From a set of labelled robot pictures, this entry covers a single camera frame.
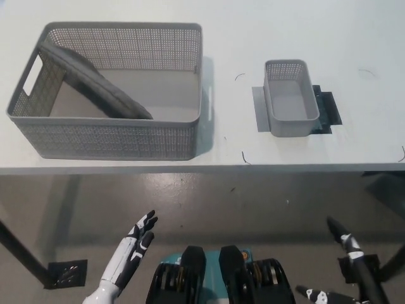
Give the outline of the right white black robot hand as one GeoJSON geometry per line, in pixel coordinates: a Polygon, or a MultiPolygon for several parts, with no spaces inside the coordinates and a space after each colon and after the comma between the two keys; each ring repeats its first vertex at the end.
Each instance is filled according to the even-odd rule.
{"type": "Polygon", "coordinates": [[[359,287],[360,299],[306,286],[296,286],[296,291],[312,303],[388,303],[389,299],[378,278],[378,272],[368,263],[364,251],[353,234],[332,217],[327,218],[327,225],[335,241],[347,254],[349,269],[359,287]]]}

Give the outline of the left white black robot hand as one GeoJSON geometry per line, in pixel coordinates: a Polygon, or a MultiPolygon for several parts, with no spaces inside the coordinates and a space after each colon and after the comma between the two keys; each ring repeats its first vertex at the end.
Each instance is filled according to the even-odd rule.
{"type": "Polygon", "coordinates": [[[146,251],[154,239],[151,229],[158,221],[155,210],[144,215],[121,240],[101,281],[108,281],[124,290],[140,265],[146,251]]]}

